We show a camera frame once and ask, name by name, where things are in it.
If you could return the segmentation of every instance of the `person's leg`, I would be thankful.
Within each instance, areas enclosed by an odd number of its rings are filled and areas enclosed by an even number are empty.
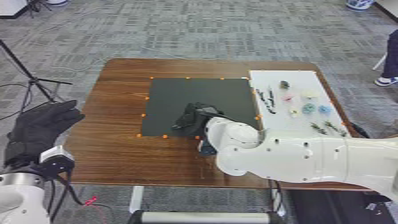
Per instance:
[[[375,84],[379,86],[389,86],[396,82],[398,82],[398,30],[389,35],[384,72],[382,77],[375,81]]]

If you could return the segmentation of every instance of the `sneaker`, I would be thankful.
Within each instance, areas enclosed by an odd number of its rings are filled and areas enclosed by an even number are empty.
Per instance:
[[[375,84],[379,85],[379,86],[382,86],[382,87],[386,87],[386,86],[391,86],[395,83],[398,83],[398,77],[393,77],[393,78],[379,78],[377,80],[375,80]]]

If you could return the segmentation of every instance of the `gray carpet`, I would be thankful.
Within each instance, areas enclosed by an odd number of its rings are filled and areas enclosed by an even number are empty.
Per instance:
[[[352,12],[343,0],[75,0],[52,12],[43,9],[34,19],[25,14],[0,20],[0,38],[30,71],[75,83],[61,96],[78,99],[80,107],[110,58],[306,61],[320,66],[349,118],[373,137],[398,132],[398,87],[375,86],[381,72],[372,71],[395,29],[377,8]],[[2,53],[0,69],[0,84],[25,83]],[[0,117],[20,109],[23,92],[0,88]],[[32,106],[41,102],[36,91]],[[4,146],[13,119],[0,122]],[[84,186],[80,194],[94,193],[116,206],[123,223],[130,188]],[[173,194],[183,203],[164,199]],[[153,210],[190,211],[260,211],[261,196],[254,190],[174,188],[151,188],[146,195]],[[98,223],[89,209],[77,210],[68,202],[59,223]]]

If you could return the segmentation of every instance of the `wooden table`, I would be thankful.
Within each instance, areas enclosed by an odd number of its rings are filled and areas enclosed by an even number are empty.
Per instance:
[[[73,182],[112,185],[265,188],[253,174],[233,177],[217,169],[215,157],[197,153],[199,141],[189,138],[137,137],[146,112],[151,77],[237,78],[249,70],[315,70],[349,124],[347,115],[318,67],[301,62],[112,59],[105,65],[66,148],[77,158]],[[288,189],[365,190],[341,183],[290,184]]]

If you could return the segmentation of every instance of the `white board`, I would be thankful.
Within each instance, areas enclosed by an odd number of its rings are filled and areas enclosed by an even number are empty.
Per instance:
[[[288,90],[279,88],[281,81],[288,81],[290,83]],[[269,98],[269,89],[272,89],[274,93],[276,114],[269,112],[265,103],[256,93],[256,103],[265,129],[270,128],[274,130],[290,130],[301,132],[306,131],[311,133],[318,133],[311,128],[311,123],[317,123],[318,126],[325,129],[327,135],[340,136],[340,133],[324,125],[324,122],[331,121],[334,126],[349,133],[315,71],[253,70],[251,86],[254,90],[260,89],[260,91],[265,93],[265,99]],[[317,98],[309,99],[304,96],[304,92],[308,91],[317,93]],[[290,102],[283,100],[286,94],[293,95],[293,99]],[[302,107],[308,103],[313,103],[317,106],[317,110],[311,114],[302,113]],[[333,108],[329,115],[318,112],[318,107],[322,105]],[[292,116],[292,109],[297,109],[301,111],[301,115],[297,117]]]

